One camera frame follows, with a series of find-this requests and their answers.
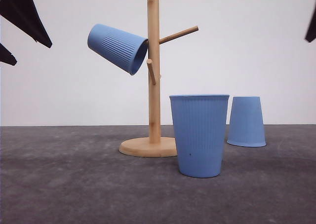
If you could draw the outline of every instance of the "ribbed cup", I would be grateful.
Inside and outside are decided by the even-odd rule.
[[[242,147],[266,145],[260,97],[234,97],[227,143]]]
[[[182,174],[206,178],[221,172],[229,95],[170,96]]]
[[[97,24],[90,31],[88,47],[134,75],[144,61],[148,41],[146,38],[122,30]]]

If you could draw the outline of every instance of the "wooden peg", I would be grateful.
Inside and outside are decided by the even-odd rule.
[[[148,66],[149,75],[150,75],[150,78],[152,79],[153,85],[156,85],[156,79],[155,79],[155,74],[153,70],[153,61],[151,59],[148,59],[146,63]]]
[[[183,36],[185,36],[185,35],[187,35],[187,34],[194,33],[194,32],[196,32],[196,31],[198,31],[198,26],[194,26],[194,27],[192,27],[192,28],[185,29],[185,30],[183,30],[183,31],[181,31],[181,32],[178,32],[178,33],[169,35],[169,36],[167,36],[167,37],[161,38],[161,39],[159,40],[159,44],[163,44],[163,43],[165,43],[165,42],[167,42],[167,41],[174,40],[174,39],[177,39],[177,38],[179,38],[179,37],[183,37]]]

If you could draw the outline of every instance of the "wooden pole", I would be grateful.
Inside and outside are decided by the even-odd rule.
[[[147,0],[148,9],[148,86],[149,137],[129,139],[119,151],[142,157],[176,156],[174,138],[162,137],[160,130],[160,60],[159,60],[159,0]]]
[[[160,75],[159,55],[159,0],[147,0],[148,15],[148,58],[153,62],[154,75]],[[149,81],[149,142],[160,142],[160,80],[153,85]]]

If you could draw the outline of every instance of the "round wooden base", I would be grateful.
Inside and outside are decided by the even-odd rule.
[[[124,141],[119,151],[130,156],[167,157],[176,156],[177,149],[174,138],[160,138],[160,143],[149,143],[149,138],[137,138]]]

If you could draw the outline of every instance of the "cup rim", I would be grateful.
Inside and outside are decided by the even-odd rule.
[[[170,95],[170,98],[174,97],[229,97],[228,94],[182,94],[182,95]]]

